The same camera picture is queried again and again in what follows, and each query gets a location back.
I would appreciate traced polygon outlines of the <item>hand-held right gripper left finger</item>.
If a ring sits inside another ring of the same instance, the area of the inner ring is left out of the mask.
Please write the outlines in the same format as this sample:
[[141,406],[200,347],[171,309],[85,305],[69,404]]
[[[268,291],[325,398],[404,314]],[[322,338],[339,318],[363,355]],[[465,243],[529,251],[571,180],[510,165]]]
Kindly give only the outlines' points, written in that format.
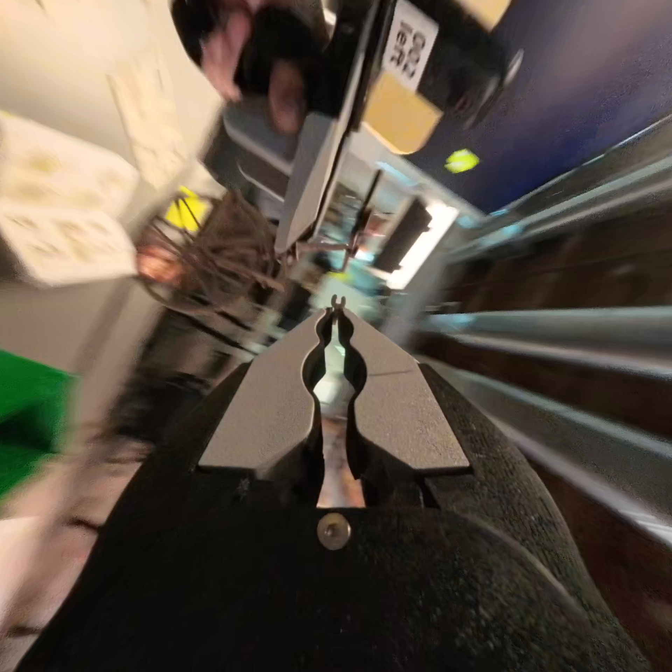
[[322,308],[249,365],[198,467],[272,483],[282,501],[318,503],[324,481],[321,406],[333,309]]

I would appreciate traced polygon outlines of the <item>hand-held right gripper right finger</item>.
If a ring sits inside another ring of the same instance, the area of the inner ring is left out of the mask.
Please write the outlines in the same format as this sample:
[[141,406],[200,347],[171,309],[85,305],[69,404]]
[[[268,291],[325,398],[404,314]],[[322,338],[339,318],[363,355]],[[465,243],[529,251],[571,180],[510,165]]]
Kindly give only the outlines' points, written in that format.
[[347,308],[335,311],[348,405],[348,465],[367,507],[437,507],[429,479],[470,475],[415,357]]

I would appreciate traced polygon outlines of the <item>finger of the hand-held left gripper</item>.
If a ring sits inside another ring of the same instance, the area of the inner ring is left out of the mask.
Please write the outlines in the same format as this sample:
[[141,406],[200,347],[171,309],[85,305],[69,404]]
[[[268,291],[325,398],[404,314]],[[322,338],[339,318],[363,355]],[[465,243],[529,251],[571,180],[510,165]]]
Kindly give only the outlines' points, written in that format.
[[337,154],[347,128],[347,116],[308,115],[298,134],[274,134],[282,142],[276,153],[292,161],[275,252],[285,254],[305,236],[314,237],[323,219],[324,201]]

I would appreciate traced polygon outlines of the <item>brown wooden frame model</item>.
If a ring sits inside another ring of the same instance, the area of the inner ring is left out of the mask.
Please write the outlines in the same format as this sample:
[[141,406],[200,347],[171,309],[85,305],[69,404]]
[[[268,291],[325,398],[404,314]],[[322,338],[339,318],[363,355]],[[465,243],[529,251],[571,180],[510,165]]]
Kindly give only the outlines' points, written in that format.
[[196,317],[227,313],[241,300],[257,303],[284,291],[273,224],[238,191],[206,197],[212,209],[196,234],[164,221],[172,200],[147,220],[136,246],[136,277],[149,296]]

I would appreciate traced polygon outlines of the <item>person's left hand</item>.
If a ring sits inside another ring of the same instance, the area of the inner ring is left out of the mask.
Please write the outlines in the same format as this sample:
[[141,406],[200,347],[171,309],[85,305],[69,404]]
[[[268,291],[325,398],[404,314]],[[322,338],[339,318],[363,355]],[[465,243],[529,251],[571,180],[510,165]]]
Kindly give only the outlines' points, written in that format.
[[[219,1],[217,26],[201,43],[201,69],[225,102],[239,102],[243,95],[234,81],[240,55],[253,28],[253,17],[266,6],[289,9],[296,1]],[[275,130],[297,134],[307,105],[303,76],[297,65],[279,60],[271,68],[267,103]]]

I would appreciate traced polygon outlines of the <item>tan cardboard panel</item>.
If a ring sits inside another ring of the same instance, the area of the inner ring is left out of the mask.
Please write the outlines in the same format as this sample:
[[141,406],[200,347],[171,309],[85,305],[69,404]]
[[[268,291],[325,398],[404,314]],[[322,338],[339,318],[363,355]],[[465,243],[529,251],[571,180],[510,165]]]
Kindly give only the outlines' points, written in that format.
[[396,155],[422,149],[443,117],[443,110],[383,71],[369,92],[362,126]]

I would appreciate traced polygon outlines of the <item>yellow-green sticker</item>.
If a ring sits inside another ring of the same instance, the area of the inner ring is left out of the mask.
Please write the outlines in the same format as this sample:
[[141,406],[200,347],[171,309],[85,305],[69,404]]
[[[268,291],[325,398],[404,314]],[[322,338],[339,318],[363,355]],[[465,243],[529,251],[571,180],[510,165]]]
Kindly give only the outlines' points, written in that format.
[[471,150],[466,148],[452,152],[444,163],[444,168],[451,174],[469,172],[479,165],[481,160]]

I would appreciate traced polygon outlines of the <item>yellow sheet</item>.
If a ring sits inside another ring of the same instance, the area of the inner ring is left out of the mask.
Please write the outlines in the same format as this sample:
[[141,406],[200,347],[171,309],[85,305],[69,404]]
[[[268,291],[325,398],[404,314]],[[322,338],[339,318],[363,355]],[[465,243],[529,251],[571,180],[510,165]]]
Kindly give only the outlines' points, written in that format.
[[181,185],[167,207],[163,219],[176,229],[196,234],[212,209],[209,197]]

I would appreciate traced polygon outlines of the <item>brown shelf with metal rails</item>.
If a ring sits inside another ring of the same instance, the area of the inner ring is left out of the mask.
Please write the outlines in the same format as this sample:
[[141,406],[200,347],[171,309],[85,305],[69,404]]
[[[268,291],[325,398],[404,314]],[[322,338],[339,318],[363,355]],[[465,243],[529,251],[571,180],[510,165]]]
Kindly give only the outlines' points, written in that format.
[[455,224],[385,330],[532,463],[608,605],[671,670],[671,114]]

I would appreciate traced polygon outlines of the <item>green box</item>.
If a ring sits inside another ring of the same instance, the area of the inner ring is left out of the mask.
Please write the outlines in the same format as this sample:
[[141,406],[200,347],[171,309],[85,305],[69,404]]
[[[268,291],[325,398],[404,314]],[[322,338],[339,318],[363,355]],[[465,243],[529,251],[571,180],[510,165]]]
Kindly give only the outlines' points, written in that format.
[[77,378],[1,351],[1,498],[64,449]]

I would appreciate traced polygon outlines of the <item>pale wooden part sheet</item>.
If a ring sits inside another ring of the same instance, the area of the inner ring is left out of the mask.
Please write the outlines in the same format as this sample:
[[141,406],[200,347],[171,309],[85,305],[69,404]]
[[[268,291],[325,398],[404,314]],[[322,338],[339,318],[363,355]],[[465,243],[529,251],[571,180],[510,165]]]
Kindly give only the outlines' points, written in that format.
[[139,183],[121,156],[1,111],[1,201],[119,217]]
[[43,288],[129,278],[136,248],[102,212],[1,206],[1,263],[12,279]]

